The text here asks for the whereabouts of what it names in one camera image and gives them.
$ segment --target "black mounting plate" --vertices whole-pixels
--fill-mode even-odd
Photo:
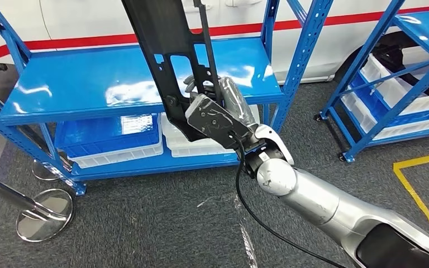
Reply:
[[[122,3],[162,98],[168,120],[190,141],[206,138],[187,124],[185,111],[190,106],[190,99],[181,94],[170,60],[174,55],[185,56],[190,61],[198,93],[212,95],[222,106],[205,6],[200,0],[193,1],[199,8],[203,27],[202,32],[192,33],[181,0],[122,0]],[[209,67],[198,63],[195,44],[205,44]],[[163,61],[158,63],[156,54],[161,55]],[[205,81],[213,84],[214,95],[203,87]]]

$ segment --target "floor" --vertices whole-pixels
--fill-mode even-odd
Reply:
[[[335,82],[304,84],[280,133],[295,165],[373,204],[394,209],[429,232],[429,221],[393,172],[393,163],[429,155],[429,138],[373,147],[339,162],[327,125],[315,122]],[[30,196],[61,182],[31,176],[31,159],[6,144],[0,180]],[[429,208],[429,164],[404,176]],[[76,215],[42,243],[15,234],[17,211],[0,202],[0,267],[331,267],[258,226],[236,198],[234,167],[95,181],[76,199]],[[242,178],[251,208],[301,246],[353,267],[341,249],[277,198]]]

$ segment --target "stanchion base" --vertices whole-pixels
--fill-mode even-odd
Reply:
[[[59,179],[58,175],[50,172],[37,160],[34,160],[32,163],[32,173],[39,180],[54,181]]]
[[[24,213],[19,214],[16,222],[19,237],[29,242],[41,242],[56,236],[71,221],[73,200],[67,192],[61,189],[46,190],[34,197],[34,200],[44,207],[66,216],[65,221],[57,221],[31,218]]]

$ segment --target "shelf rack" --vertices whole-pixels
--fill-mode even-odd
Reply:
[[[331,116],[348,141],[350,148],[339,154],[341,160],[346,160],[347,162],[355,161],[354,157],[366,147],[429,136],[429,130],[423,130],[387,138],[374,138],[386,127],[421,122],[422,120],[429,119],[429,110],[415,113],[402,113],[409,104],[428,89],[429,71],[393,107],[389,107],[376,90],[376,86],[380,86],[381,82],[429,66],[429,60],[414,64],[397,73],[387,75],[371,82],[365,80],[359,72],[381,36],[386,33],[388,28],[393,26],[397,26],[429,53],[429,11],[397,15],[403,2],[404,0],[391,1],[366,43],[340,81],[335,92],[320,111],[320,114],[316,117],[316,120],[320,121],[327,120],[328,116]],[[375,114],[377,123],[368,132],[365,132],[361,128],[358,120],[341,100],[342,96],[347,94],[356,94],[367,106],[369,111]],[[372,102],[371,98],[375,98],[377,102]],[[350,130],[348,130],[337,113],[337,107],[342,107],[346,112],[354,127],[357,129],[360,135],[359,138],[353,138]]]
[[[301,77],[331,7],[331,0],[314,0],[308,13],[297,0],[287,0],[300,20],[302,32],[283,87],[270,65],[279,0],[268,0],[259,37],[214,40],[218,74],[230,76],[249,104],[262,104],[263,122],[280,130]],[[31,52],[0,13],[0,34],[19,72],[5,103],[0,103],[0,133],[70,185],[76,195],[85,181],[122,176],[212,168],[238,163],[235,154],[172,157],[164,153],[147,159],[81,169],[59,156],[48,123],[162,112],[157,88],[138,45],[53,52]],[[201,64],[206,51],[196,48]],[[180,83],[191,74],[174,63]],[[269,107],[275,105],[273,118]],[[39,124],[45,138],[36,143],[27,125]]]

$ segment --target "white car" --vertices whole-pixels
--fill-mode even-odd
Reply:
[[[192,28],[201,26],[192,0],[181,0]],[[204,0],[213,38],[259,35],[266,0]],[[308,10],[311,0],[300,0]],[[390,0],[334,0],[308,63],[304,82],[328,81],[369,36]],[[0,10],[32,51],[128,44],[134,31],[120,0],[0,0]],[[429,0],[406,0],[401,12],[429,10]],[[301,29],[285,0],[280,2],[272,65],[285,79]],[[0,63],[10,64],[0,37]]]

